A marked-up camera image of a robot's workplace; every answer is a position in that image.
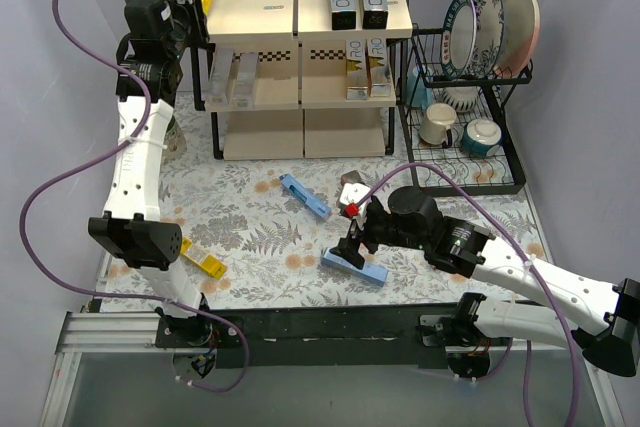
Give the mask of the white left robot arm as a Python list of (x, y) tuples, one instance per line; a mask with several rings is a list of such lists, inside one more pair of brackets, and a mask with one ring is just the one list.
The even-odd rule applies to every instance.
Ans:
[(116, 95), (119, 139), (128, 145), (116, 156), (104, 212), (89, 219), (88, 232), (167, 299), (156, 311), (169, 331), (200, 347), (211, 339), (213, 324), (198, 313), (207, 307), (204, 296), (177, 262), (181, 228), (162, 221), (158, 200), (165, 134), (182, 79), (190, 19), (174, 0), (125, 0), (124, 16), (130, 32), (116, 62), (132, 74), (119, 75)]

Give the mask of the silver striped toothpaste box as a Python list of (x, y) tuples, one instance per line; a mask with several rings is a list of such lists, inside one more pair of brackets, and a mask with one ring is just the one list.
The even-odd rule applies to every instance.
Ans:
[(214, 105), (226, 105), (231, 98), (231, 71), (234, 49), (218, 47), (213, 56), (207, 99)]

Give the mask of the light blue toothpaste box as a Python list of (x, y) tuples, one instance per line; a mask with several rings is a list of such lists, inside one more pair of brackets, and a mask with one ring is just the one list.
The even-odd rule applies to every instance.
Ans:
[(314, 195), (310, 190), (304, 187), (291, 174), (284, 174), (279, 177), (281, 185), (297, 198), (308, 210), (313, 212), (317, 217), (326, 220), (331, 213), (329, 205)]

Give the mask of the silver white toothpaste box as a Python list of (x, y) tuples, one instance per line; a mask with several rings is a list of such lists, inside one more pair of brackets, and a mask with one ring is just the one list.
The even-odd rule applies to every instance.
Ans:
[(256, 52), (242, 53), (234, 87), (234, 102), (238, 109), (252, 110), (256, 90), (259, 55)]

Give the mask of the small yellow box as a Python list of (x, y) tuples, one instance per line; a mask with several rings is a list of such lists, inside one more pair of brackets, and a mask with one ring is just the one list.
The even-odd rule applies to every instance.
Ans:
[(221, 279), (227, 271), (226, 265), (218, 258), (194, 244), (187, 237), (182, 238), (180, 253), (187, 261), (215, 279)]

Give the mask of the silver RO toothpaste box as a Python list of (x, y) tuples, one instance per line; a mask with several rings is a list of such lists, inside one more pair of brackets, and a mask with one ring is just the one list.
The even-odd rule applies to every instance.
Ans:
[(392, 78), (384, 39), (367, 40), (367, 62), (370, 96), (389, 97), (392, 93)]

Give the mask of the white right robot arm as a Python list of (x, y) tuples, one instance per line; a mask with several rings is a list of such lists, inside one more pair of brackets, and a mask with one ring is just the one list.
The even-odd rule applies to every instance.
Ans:
[(379, 246), (423, 253), (433, 267), (506, 288), (526, 298), (508, 306), (483, 294), (466, 294), (449, 320), (456, 340), (515, 337), (579, 347), (594, 366), (620, 377), (639, 367), (639, 284), (619, 284), (566, 271), (544, 260), (522, 259), (505, 236), (471, 222), (443, 215), (423, 190), (405, 186), (386, 205), (361, 183), (343, 186), (339, 204), (352, 222), (333, 253), (358, 270), (360, 248)]

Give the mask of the brown red toothpaste box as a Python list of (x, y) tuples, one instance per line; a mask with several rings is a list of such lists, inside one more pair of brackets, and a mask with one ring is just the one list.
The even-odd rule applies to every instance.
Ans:
[(357, 170), (352, 170), (345, 174), (342, 174), (340, 177), (340, 183), (342, 186), (345, 186), (346, 184), (366, 184)]

